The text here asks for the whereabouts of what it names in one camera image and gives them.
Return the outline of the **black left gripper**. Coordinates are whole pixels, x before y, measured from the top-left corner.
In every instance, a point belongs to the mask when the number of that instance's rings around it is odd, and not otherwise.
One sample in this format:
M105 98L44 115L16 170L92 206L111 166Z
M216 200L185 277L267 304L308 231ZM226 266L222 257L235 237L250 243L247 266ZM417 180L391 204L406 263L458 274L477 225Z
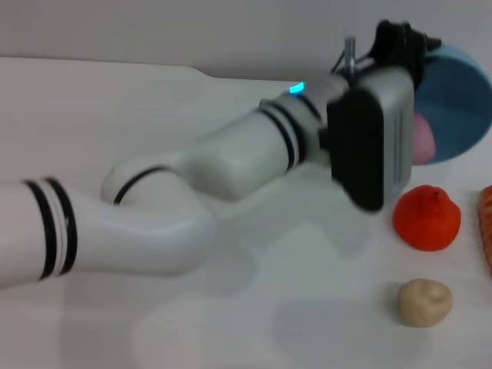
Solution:
M432 38L411 27L408 22L382 20L376 27L374 43L367 56L378 67L398 66L412 78L414 87L424 79L427 54L441 47L440 38Z

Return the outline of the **blue bowl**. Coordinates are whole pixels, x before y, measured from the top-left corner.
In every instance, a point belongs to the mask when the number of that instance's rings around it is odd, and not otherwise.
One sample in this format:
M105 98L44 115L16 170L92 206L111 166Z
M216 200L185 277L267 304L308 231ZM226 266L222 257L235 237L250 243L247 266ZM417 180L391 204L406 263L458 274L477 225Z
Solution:
M436 152L431 164L475 146L492 127L492 77L469 54L443 45L428 54L414 105L430 125Z

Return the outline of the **pink peach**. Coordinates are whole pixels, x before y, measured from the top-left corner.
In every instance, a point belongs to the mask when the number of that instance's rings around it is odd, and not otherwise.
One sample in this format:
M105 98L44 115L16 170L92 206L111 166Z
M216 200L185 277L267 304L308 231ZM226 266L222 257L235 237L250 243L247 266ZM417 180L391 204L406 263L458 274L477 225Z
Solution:
M414 138L412 162L422 165L432 160L436 153L434 134L427 119L420 113L414 113Z

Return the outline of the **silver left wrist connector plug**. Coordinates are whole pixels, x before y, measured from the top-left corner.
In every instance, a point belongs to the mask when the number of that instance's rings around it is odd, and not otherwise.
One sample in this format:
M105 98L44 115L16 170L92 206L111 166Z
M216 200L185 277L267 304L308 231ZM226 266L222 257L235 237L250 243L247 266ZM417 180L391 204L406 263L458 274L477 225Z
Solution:
M356 58L356 39L353 36L348 36L344 39L344 71L347 75L352 75L355 72Z

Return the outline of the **orange red fruit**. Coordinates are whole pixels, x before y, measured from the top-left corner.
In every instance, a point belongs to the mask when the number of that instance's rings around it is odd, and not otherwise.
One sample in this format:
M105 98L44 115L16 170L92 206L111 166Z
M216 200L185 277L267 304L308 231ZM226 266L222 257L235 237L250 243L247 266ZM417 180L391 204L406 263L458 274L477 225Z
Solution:
M442 188L421 185L403 194L392 222L397 235L412 248L435 252L447 248L460 230L460 208Z

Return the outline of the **orange striped food piece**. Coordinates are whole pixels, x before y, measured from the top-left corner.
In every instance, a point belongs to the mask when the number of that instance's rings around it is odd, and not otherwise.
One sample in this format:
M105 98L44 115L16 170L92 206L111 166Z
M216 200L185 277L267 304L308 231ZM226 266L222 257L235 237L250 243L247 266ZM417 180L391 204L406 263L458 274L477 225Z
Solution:
M477 214L484 259L492 276L492 185L485 187L480 192L477 203Z

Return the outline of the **beige potato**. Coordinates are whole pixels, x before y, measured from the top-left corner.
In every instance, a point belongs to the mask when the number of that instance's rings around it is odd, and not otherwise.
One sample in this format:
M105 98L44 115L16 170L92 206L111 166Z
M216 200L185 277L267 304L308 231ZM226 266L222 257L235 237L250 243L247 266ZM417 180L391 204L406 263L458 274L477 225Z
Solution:
M411 327L433 327L450 313L454 299L443 283L417 278L403 284L397 293L397 309Z

